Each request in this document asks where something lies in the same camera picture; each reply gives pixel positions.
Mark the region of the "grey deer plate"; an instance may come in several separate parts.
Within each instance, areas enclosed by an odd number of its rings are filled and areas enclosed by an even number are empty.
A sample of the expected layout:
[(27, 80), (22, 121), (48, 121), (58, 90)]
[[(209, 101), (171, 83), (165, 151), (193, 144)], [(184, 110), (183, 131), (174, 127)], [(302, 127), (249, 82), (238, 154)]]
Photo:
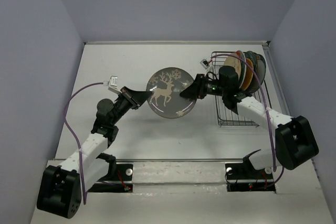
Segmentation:
[(167, 67), (157, 71), (146, 85), (146, 90), (152, 92), (148, 98), (152, 111), (166, 119), (178, 119), (188, 114), (196, 101), (182, 98), (180, 93), (193, 81), (193, 77), (180, 68)]

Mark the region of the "beige bird branch plate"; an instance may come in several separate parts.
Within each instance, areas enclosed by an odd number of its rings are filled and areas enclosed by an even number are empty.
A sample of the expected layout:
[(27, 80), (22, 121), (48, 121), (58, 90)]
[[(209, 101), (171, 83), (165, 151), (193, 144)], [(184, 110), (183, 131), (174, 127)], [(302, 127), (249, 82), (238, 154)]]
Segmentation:
[(230, 66), (233, 67), (238, 75), (240, 77), (242, 67), (241, 67), (241, 61), (238, 59), (239, 56), (236, 53), (232, 53), (229, 56), (227, 56), (224, 66)]

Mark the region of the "orange woven basket plate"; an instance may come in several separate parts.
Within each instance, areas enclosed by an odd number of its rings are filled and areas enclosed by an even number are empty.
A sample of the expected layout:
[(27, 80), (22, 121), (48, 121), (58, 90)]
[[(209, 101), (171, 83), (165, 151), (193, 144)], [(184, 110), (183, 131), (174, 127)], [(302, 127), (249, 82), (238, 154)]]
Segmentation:
[(247, 88), (251, 84), (253, 76), (254, 76), (254, 74), (253, 74), (253, 70), (254, 70), (253, 62), (248, 58), (246, 59), (246, 62), (249, 65), (249, 67), (246, 67), (245, 78), (244, 78), (243, 84), (241, 86), (242, 90), (247, 90)]

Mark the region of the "red and teal floral plate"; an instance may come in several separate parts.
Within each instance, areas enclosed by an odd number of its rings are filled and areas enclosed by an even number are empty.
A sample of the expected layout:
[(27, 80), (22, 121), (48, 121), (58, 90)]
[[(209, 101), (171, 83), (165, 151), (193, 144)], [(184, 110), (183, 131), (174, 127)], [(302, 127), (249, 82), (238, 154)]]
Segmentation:
[(236, 51), (236, 54), (240, 58), (239, 62), (241, 64), (241, 72), (240, 72), (240, 77), (239, 77), (239, 86), (241, 87), (244, 82), (244, 78), (246, 76), (246, 70), (247, 70), (246, 57), (245, 57), (245, 54), (240, 50)]

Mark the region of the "dark teal blossom plate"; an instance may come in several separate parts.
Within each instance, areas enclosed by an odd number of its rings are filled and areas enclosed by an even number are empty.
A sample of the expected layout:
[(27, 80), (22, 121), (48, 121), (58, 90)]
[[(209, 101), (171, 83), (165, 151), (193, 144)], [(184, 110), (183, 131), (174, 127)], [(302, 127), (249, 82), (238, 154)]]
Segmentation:
[[(256, 57), (256, 53), (252, 52), (252, 51), (247, 51), (245, 52), (245, 57), (246, 59), (250, 59), (253, 62), (254, 65), (254, 72), (257, 74), (257, 68), (258, 68), (258, 64), (257, 64), (257, 57)], [(249, 87), (247, 88), (247, 92), (249, 93), (254, 93), (256, 92), (259, 88), (258, 88), (259, 84), (257, 79), (255, 78), (255, 76), (253, 76), (252, 82), (249, 85)]]

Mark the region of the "white plate teal lettered rim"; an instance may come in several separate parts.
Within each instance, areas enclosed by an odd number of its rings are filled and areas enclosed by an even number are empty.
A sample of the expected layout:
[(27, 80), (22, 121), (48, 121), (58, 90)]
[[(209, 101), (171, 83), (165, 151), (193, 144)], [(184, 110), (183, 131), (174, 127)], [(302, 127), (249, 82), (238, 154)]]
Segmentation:
[(256, 55), (257, 57), (257, 64), (258, 64), (258, 68), (257, 68), (257, 77), (259, 79), (259, 86), (258, 88), (260, 88), (260, 86), (262, 85), (264, 79), (265, 79), (265, 76), (266, 76), (266, 61), (265, 61), (265, 58), (260, 55), (260, 54), (257, 54)]

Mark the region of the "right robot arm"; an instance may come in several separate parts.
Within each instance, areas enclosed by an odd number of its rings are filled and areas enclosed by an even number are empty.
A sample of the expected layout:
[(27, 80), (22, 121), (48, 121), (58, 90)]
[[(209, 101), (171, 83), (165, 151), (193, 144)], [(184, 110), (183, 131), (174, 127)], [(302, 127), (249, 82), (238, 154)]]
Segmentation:
[(238, 86), (238, 74), (233, 67), (221, 67), (219, 77), (211, 80), (197, 74), (193, 83), (180, 93), (185, 99), (203, 99), (207, 95), (222, 98), (224, 106), (266, 129), (270, 134), (270, 148), (256, 150), (243, 158), (241, 171), (248, 178), (261, 169), (281, 166), (293, 170), (317, 156), (319, 148), (309, 121), (277, 112), (256, 100)]

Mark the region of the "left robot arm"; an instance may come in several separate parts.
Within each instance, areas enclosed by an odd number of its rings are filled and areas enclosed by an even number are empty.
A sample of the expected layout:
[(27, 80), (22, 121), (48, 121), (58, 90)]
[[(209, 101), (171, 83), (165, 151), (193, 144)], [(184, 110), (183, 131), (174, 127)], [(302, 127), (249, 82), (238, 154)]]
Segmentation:
[(116, 139), (116, 123), (129, 111), (142, 106), (151, 91), (134, 91), (123, 87), (115, 101), (102, 99), (97, 104), (96, 119), (83, 143), (60, 164), (45, 168), (41, 179), (36, 207), (39, 210), (72, 218), (81, 204), (87, 202), (88, 190), (100, 179), (116, 174), (117, 161), (106, 154)]

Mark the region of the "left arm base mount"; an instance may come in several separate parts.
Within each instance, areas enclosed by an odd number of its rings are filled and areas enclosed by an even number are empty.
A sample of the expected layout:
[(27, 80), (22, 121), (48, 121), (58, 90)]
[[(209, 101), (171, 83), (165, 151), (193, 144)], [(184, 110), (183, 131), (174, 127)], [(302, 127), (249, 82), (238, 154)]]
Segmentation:
[(133, 164), (117, 164), (115, 173), (101, 178), (90, 189), (90, 193), (132, 193)]

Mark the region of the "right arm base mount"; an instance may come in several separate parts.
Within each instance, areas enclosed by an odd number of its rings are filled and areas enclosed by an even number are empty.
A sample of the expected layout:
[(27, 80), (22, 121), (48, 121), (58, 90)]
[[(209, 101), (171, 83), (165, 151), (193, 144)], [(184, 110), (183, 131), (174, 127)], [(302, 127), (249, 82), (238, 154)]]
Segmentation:
[(267, 174), (264, 169), (245, 171), (243, 163), (225, 164), (225, 180), (230, 193), (276, 191), (272, 173)]

